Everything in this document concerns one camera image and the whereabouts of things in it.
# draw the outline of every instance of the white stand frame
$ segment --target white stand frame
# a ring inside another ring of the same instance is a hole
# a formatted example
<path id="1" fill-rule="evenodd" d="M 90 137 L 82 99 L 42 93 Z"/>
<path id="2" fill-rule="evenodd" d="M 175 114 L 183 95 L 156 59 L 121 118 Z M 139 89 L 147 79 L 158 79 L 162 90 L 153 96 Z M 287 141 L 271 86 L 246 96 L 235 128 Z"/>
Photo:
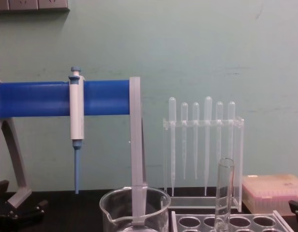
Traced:
<path id="1" fill-rule="evenodd" d="M 147 183 L 145 177 L 143 147 L 140 77 L 131 77 L 129 80 L 129 114 L 132 186 L 142 187 L 146 186 Z M 31 194 L 32 191 L 28 186 L 20 146 L 12 118 L 0 119 L 0 143 L 2 143 L 4 139 L 11 156 L 14 173 L 18 184 L 18 191 L 8 200 L 8 202 L 17 208 Z M 132 194 L 133 215 L 143 215 L 145 212 L 146 192 L 143 191 L 142 188 L 139 188 L 139 191 L 133 191 Z"/>
<path id="2" fill-rule="evenodd" d="M 12 118 L 0 119 L 0 143 L 3 142 L 3 137 L 7 144 L 18 184 L 18 191 L 8 200 L 8 202 L 13 207 L 17 208 L 32 193 L 32 190 L 28 187 L 18 137 Z"/>

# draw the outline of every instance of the blue bar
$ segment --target blue bar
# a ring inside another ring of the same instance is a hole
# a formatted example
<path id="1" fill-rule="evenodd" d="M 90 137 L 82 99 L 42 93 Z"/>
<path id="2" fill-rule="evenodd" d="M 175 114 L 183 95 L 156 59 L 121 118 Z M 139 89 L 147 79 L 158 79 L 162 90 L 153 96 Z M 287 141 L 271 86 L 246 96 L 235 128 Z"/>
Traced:
<path id="1" fill-rule="evenodd" d="M 129 80 L 85 81 L 85 115 L 128 115 Z M 69 82 L 0 83 L 0 118 L 69 116 Z"/>

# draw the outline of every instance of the electrical outlet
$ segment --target electrical outlet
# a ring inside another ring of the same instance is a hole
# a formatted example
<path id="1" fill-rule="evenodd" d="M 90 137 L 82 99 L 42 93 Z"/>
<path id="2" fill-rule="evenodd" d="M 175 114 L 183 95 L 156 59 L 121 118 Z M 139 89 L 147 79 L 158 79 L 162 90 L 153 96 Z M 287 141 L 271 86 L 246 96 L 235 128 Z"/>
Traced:
<path id="1" fill-rule="evenodd" d="M 8 11 L 8 10 L 9 10 L 8 0 L 0 0 L 0 11 Z"/>
<path id="2" fill-rule="evenodd" d="M 68 9 L 67 0 L 38 0 L 39 9 Z"/>
<path id="3" fill-rule="evenodd" d="M 38 10 L 37 0 L 9 0 L 11 11 Z"/>

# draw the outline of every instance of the test tube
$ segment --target test tube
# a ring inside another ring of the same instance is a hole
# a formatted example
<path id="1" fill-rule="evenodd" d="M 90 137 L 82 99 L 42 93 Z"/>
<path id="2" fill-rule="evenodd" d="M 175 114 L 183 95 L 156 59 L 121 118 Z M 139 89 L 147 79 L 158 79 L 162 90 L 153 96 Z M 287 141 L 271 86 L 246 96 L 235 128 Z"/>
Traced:
<path id="1" fill-rule="evenodd" d="M 233 101 L 228 103 L 228 158 L 233 159 L 233 141 L 234 141 L 234 120 L 236 113 L 236 104 Z"/>
<path id="2" fill-rule="evenodd" d="M 188 119 L 188 105 L 186 102 L 181 104 L 181 121 L 182 121 L 182 162 L 183 162 L 183 179 L 185 180 L 186 170 L 186 127 Z"/>
<path id="3" fill-rule="evenodd" d="M 232 159 L 220 159 L 215 200 L 215 232 L 229 231 L 234 168 L 234 161 Z"/>
<path id="4" fill-rule="evenodd" d="M 193 134 L 194 134 L 194 169 L 195 169 L 195 179 L 197 179 L 197 157 L 198 157 L 198 124 L 199 124 L 199 104 L 194 102 L 193 104 Z"/>
<path id="5" fill-rule="evenodd" d="M 207 196 L 207 186 L 209 179 L 209 157 L 210 157 L 210 123 L 212 119 L 212 98 L 206 97 L 205 99 L 205 110 L 204 110 L 204 119 L 205 119 L 205 170 L 204 170 L 204 179 L 205 179 L 205 196 Z"/>
<path id="6" fill-rule="evenodd" d="M 222 120 L 223 120 L 223 103 L 217 102 L 216 103 L 216 110 L 215 110 L 215 119 L 216 119 L 216 160 L 217 163 L 221 159 L 222 155 Z"/>
<path id="7" fill-rule="evenodd" d="M 174 184 L 176 180 L 176 99 L 169 98 L 169 122 L 170 122 L 170 154 L 171 154 L 171 190 L 172 196 L 174 195 Z"/>

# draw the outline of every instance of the glass test tube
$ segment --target glass test tube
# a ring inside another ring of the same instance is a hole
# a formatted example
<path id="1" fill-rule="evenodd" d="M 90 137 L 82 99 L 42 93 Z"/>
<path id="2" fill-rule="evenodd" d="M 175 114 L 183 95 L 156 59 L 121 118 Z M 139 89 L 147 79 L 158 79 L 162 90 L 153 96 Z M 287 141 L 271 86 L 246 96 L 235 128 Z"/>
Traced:
<path id="1" fill-rule="evenodd" d="M 234 161 L 222 158 L 218 164 L 218 179 L 216 186 L 216 204 L 214 229 L 216 232 L 229 231 L 229 219 L 232 203 Z"/>

